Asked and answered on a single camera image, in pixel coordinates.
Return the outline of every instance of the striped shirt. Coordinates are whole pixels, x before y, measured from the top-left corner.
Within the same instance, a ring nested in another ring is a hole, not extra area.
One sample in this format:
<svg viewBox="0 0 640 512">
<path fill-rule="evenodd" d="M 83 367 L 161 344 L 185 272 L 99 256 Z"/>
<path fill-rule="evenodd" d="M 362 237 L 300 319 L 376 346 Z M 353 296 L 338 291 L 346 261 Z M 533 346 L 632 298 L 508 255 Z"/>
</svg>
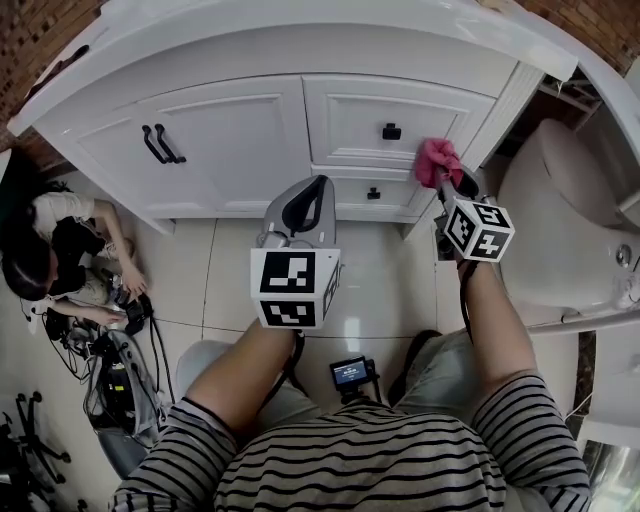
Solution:
<svg viewBox="0 0 640 512">
<path fill-rule="evenodd" d="M 110 510 L 507 510 L 586 512 L 589 480 L 535 373 L 486 399 L 470 425 L 360 400 L 273 428 L 238 451 L 188 399 Z"/>
</svg>

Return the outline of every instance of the white countertop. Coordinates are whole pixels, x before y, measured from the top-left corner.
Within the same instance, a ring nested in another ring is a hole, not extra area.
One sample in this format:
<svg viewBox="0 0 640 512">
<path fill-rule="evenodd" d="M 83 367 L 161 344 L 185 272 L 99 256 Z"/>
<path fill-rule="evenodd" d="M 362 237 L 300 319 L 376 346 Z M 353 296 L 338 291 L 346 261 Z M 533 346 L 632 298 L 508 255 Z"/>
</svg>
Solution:
<svg viewBox="0 0 640 512">
<path fill-rule="evenodd" d="M 359 24 L 428 32 L 496 50 L 560 80 L 568 80 L 577 64 L 572 53 L 531 28 L 526 18 L 495 12 L 475 0 L 111 0 L 102 9 L 102 16 L 54 62 L 84 44 L 90 45 L 89 53 L 11 119 L 8 128 L 14 135 L 80 89 L 136 61 L 201 39 L 258 28 Z"/>
</svg>

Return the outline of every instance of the shoe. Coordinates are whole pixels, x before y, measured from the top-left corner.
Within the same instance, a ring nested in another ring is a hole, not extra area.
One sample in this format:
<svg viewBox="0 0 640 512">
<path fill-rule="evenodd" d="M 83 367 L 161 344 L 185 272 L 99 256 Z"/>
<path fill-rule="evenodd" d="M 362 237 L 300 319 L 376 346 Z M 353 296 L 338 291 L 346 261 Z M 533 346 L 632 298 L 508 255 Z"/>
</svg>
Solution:
<svg viewBox="0 0 640 512">
<path fill-rule="evenodd" d="M 407 374 L 409 373 L 409 369 L 422 347 L 424 347 L 425 343 L 431 338 L 438 338 L 440 336 L 442 336 L 442 334 L 438 331 L 427 329 L 426 331 L 418 333 L 416 337 L 411 340 L 411 345 L 409 345 L 409 350 L 407 351 L 407 357 L 404 360 L 404 368 L 396 380 L 393 381 L 393 384 L 391 384 L 389 393 L 387 394 L 389 405 L 391 407 L 395 407 L 407 392 Z"/>
</svg>

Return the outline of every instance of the white toilet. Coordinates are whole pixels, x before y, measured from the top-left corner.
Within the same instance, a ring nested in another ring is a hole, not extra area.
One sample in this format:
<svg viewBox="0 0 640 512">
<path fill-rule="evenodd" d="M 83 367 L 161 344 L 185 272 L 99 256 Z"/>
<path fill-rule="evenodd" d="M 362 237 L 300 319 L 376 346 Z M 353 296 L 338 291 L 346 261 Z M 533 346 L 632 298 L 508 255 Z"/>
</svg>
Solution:
<svg viewBox="0 0 640 512">
<path fill-rule="evenodd" d="M 513 159 L 498 203 L 516 229 L 500 262 L 512 297 L 581 313 L 640 302 L 640 236 L 621 229 L 603 171 L 566 126 L 540 123 Z"/>
</svg>

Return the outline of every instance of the black door handle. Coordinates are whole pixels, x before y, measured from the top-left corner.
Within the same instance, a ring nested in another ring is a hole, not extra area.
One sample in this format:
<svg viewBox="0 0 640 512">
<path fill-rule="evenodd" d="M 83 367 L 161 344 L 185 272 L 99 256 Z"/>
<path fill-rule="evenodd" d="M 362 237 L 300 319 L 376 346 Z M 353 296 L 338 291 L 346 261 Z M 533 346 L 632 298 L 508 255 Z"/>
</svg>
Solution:
<svg viewBox="0 0 640 512">
<path fill-rule="evenodd" d="M 378 192 L 377 187 L 371 187 L 369 189 L 369 192 L 367 192 L 367 199 L 369 200 L 380 199 L 380 192 Z"/>
<path fill-rule="evenodd" d="M 401 135 L 402 130 L 396 128 L 395 123 L 387 123 L 387 126 L 382 129 L 382 138 L 384 140 L 400 140 Z"/>
<path fill-rule="evenodd" d="M 142 126 L 142 131 L 144 132 L 144 143 L 149 148 L 149 151 L 151 151 L 151 153 L 153 153 L 153 156 L 155 156 L 158 159 L 158 162 L 160 162 L 161 164 L 166 164 L 167 161 L 162 157 L 160 152 L 155 148 L 153 143 L 149 140 L 149 137 L 151 136 L 151 127 L 145 124 Z"/>
<path fill-rule="evenodd" d="M 167 156 L 169 157 L 169 162 L 172 162 L 174 164 L 181 164 L 187 161 L 187 159 L 183 156 L 176 156 L 173 154 L 173 151 L 171 151 L 171 148 L 167 145 L 167 143 L 162 139 L 162 136 L 164 135 L 165 129 L 164 126 L 162 126 L 161 124 L 157 124 L 156 125 L 156 133 L 158 135 L 158 144 L 160 144 L 160 147 L 162 149 L 164 149 L 164 152 L 167 154 Z"/>
</svg>

